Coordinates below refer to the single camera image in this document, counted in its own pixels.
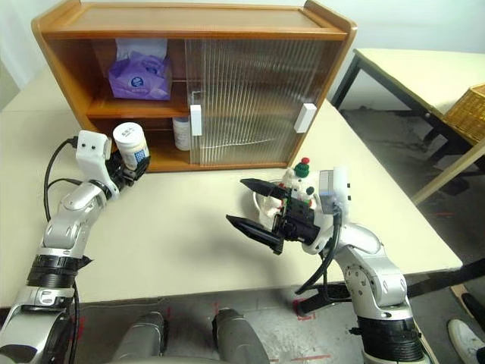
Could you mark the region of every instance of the green hat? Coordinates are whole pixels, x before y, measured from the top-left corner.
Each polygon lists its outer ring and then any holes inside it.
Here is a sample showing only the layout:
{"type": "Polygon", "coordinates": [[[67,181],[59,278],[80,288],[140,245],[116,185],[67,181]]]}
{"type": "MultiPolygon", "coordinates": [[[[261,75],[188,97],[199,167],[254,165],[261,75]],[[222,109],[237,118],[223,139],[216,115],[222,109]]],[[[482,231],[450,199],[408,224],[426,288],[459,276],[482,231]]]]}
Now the green hat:
{"type": "Polygon", "coordinates": [[[294,171],[297,177],[305,178],[310,173],[310,163],[309,158],[302,158],[302,161],[294,167],[294,171]]]}

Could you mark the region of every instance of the concrete floor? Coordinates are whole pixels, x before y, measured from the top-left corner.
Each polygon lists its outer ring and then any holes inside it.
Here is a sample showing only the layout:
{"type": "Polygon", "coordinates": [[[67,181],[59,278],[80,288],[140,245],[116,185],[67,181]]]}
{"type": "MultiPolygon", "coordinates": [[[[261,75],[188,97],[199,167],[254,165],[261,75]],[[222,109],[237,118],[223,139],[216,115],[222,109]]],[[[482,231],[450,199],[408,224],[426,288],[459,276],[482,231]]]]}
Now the concrete floor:
{"type": "MultiPolygon", "coordinates": [[[[372,110],[344,114],[408,194],[424,186],[440,168],[450,163],[450,158],[437,166],[426,163],[429,154],[443,141],[438,139],[429,149],[425,148],[421,138],[429,127],[420,119],[372,110]]],[[[465,192],[457,196],[437,193],[422,204],[420,210],[456,254],[464,262],[472,262],[485,255],[483,209],[474,208],[484,206],[485,178],[473,177],[467,181],[471,188],[465,192]]],[[[467,284],[470,292],[482,302],[485,302],[484,287],[485,279],[467,284]]],[[[210,293],[82,305],[83,330],[77,362],[108,361],[128,327],[139,315],[152,310],[162,312],[170,322],[166,355],[216,359],[211,320],[217,310],[225,306],[245,315],[273,362],[362,362],[360,338],[348,332],[356,325],[351,305],[341,303],[302,319],[292,310],[297,298],[293,291],[294,288],[286,288],[210,293]]],[[[411,304],[421,330],[443,364],[460,363],[446,332],[448,320],[463,319],[485,339],[476,322],[467,316],[448,289],[416,297],[411,304]]]]}

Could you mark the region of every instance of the wooden cabinet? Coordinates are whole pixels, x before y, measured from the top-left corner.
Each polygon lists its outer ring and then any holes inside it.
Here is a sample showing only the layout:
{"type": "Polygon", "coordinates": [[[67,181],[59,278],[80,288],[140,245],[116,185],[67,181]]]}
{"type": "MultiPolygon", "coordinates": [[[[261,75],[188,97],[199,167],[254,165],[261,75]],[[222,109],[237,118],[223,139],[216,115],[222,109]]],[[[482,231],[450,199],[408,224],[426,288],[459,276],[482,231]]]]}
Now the wooden cabinet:
{"type": "Polygon", "coordinates": [[[306,134],[295,124],[320,108],[356,31],[312,1],[300,8],[68,0],[32,27],[81,127],[111,135],[122,122],[141,124],[150,171],[291,164],[306,134]],[[170,101],[113,97],[108,69],[123,37],[167,39],[170,101]],[[202,132],[192,128],[184,152],[171,118],[191,110],[200,110],[202,132]]]}

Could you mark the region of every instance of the ribbed glass panel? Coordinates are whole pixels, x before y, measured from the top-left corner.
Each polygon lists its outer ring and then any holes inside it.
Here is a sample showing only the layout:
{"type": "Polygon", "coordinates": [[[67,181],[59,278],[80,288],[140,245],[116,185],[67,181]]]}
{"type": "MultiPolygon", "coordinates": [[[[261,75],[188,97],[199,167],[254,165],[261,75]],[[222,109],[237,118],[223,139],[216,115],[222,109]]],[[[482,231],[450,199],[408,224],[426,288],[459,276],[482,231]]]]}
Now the ribbed glass panel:
{"type": "Polygon", "coordinates": [[[191,162],[286,162],[299,139],[293,126],[315,103],[335,42],[279,39],[186,41],[187,91],[202,106],[202,135],[191,162]]]}

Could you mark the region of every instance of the tissue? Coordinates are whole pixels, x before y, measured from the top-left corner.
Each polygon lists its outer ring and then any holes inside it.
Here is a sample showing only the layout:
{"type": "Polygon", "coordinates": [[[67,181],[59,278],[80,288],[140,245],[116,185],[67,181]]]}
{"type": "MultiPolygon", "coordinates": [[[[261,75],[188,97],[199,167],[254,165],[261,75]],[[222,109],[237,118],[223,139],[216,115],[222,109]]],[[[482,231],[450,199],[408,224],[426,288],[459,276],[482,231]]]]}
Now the tissue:
{"type": "Polygon", "coordinates": [[[117,39],[117,60],[108,79],[120,99],[169,100],[171,66],[166,39],[117,39]]]}

